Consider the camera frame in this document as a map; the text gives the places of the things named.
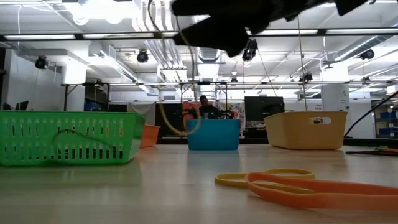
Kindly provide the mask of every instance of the wooden table surface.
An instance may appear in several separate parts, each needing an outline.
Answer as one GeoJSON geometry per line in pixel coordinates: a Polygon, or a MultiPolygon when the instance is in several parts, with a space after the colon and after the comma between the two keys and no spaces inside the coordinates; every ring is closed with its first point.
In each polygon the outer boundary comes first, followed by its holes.
{"type": "MultiPolygon", "coordinates": [[[[363,150],[344,147],[342,150],[363,150]]],[[[123,166],[0,167],[0,222],[11,223],[398,223],[398,213],[305,210],[214,184],[224,172],[308,169],[318,179],[398,187],[398,158],[343,151],[143,149],[123,166]]]]}

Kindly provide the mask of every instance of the spotlight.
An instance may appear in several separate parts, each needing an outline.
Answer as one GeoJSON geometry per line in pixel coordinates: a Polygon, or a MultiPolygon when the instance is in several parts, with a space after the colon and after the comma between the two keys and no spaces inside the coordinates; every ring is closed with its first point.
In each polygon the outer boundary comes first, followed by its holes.
{"type": "Polygon", "coordinates": [[[146,49],[140,49],[137,56],[137,61],[140,63],[145,63],[148,61],[148,54],[146,49]]]}
{"type": "Polygon", "coordinates": [[[311,74],[310,72],[307,72],[307,73],[304,75],[304,77],[300,77],[299,82],[302,82],[303,80],[306,81],[306,82],[312,81],[312,80],[313,80],[312,74],[311,74]]]}
{"type": "Polygon", "coordinates": [[[359,55],[360,59],[365,60],[365,59],[372,59],[374,58],[374,51],[372,49],[369,49],[359,55]]]}
{"type": "Polygon", "coordinates": [[[242,60],[243,64],[246,62],[251,62],[254,56],[256,56],[256,51],[258,50],[257,41],[255,39],[249,39],[246,48],[243,50],[242,60]]]}
{"type": "Polygon", "coordinates": [[[35,67],[38,69],[47,69],[49,67],[49,62],[46,56],[39,56],[36,60],[35,67]]]}
{"type": "Polygon", "coordinates": [[[232,77],[231,82],[238,82],[238,79],[236,77],[232,77]]]}

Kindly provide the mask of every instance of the rubber band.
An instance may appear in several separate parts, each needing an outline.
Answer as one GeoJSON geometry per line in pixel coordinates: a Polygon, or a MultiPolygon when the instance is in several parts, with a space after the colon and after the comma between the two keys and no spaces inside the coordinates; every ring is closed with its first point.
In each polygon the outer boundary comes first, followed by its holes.
{"type": "MultiPolygon", "coordinates": [[[[290,174],[293,173],[295,175],[283,175],[283,177],[288,178],[299,178],[299,179],[314,179],[315,174],[309,170],[301,170],[301,169],[269,169],[262,171],[264,174],[290,174]]],[[[215,177],[215,183],[219,185],[224,185],[227,187],[235,187],[240,189],[246,189],[248,184],[244,180],[245,176],[248,173],[233,173],[233,174],[220,174],[215,177]]],[[[270,183],[259,183],[255,182],[254,184],[266,187],[270,189],[279,189],[284,190],[286,192],[300,193],[300,194],[310,194],[313,191],[309,189],[301,189],[299,187],[291,187],[282,184],[270,184],[270,183]]]]}
{"type": "Polygon", "coordinates": [[[398,210],[398,188],[351,182],[286,178],[260,172],[246,176],[248,189],[270,202],[296,208],[340,210],[398,210]],[[310,194],[263,187],[255,181],[312,190],[310,194]]]}

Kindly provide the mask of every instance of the yellow elastic band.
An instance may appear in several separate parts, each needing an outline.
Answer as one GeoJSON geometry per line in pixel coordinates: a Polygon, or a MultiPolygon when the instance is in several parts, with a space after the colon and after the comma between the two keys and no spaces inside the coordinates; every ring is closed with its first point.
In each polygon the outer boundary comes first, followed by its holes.
{"type": "MultiPolygon", "coordinates": [[[[315,174],[309,170],[301,170],[301,169],[269,169],[262,171],[265,174],[286,174],[292,173],[297,175],[283,175],[283,177],[288,178],[298,178],[298,179],[315,179],[315,174]]],[[[244,179],[248,173],[233,173],[233,174],[220,174],[217,175],[214,179],[216,184],[224,185],[227,187],[235,187],[246,189],[248,187],[246,181],[244,180],[231,180],[231,179],[244,179]]],[[[298,187],[291,187],[282,184],[266,184],[263,182],[255,182],[254,184],[267,187],[270,189],[284,190],[286,192],[298,193],[298,194],[310,194],[313,193],[312,190],[309,189],[301,189],[298,187]]]]}

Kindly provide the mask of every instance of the white pillar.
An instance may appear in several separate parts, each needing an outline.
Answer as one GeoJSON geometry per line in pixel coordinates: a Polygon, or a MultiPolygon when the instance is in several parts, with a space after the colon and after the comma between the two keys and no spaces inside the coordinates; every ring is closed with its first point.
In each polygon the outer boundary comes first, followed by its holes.
{"type": "MultiPolygon", "coordinates": [[[[89,44],[80,46],[78,50],[71,50],[72,53],[81,57],[88,57],[89,44]]],[[[81,84],[86,82],[86,65],[71,59],[67,65],[62,68],[63,83],[64,84],[81,84]]],[[[76,87],[68,95],[67,111],[83,111],[85,104],[85,90],[83,86],[76,87]]]]}
{"type": "MultiPolygon", "coordinates": [[[[349,81],[348,67],[346,62],[335,63],[333,68],[323,69],[321,72],[322,81],[349,81]]],[[[323,85],[322,105],[324,111],[348,111],[349,112],[349,85],[328,84],[323,85]]],[[[351,113],[346,120],[345,132],[351,126],[351,113]]]]}

